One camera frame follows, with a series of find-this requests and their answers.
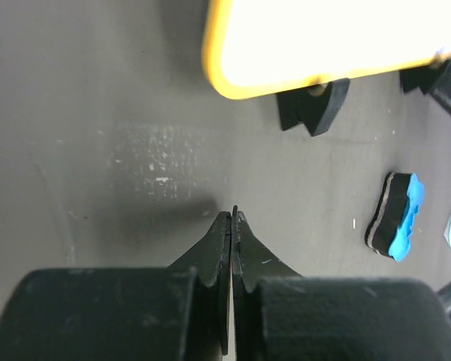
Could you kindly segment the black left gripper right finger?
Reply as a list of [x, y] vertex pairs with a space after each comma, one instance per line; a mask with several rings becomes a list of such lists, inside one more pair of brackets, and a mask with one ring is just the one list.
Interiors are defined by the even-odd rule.
[[234, 297], [252, 293], [263, 278], [301, 277], [254, 235], [237, 205], [232, 212], [231, 261]]

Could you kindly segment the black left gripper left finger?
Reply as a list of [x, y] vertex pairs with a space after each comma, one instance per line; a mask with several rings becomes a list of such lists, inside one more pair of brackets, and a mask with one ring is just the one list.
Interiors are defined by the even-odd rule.
[[185, 356], [225, 356], [229, 352], [232, 216], [221, 211], [206, 234], [169, 268], [193, 271], [187, 298]]

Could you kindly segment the blue bone-shaped eraser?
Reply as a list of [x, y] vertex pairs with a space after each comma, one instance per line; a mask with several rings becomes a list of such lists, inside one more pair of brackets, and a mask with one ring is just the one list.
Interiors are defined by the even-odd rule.
[[404, 260], [411, 249], [413, 225], [424, 197], [425, 188], [417, 174], [388, 173], [365, 232], [366, 245], [396, 262]]

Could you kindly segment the yellow framed whiteboard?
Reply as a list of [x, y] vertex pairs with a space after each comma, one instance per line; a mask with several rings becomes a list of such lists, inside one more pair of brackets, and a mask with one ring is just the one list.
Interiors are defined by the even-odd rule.
[[211, 1], [204, 74], [228, 99], [451, 58], [451, 1]]

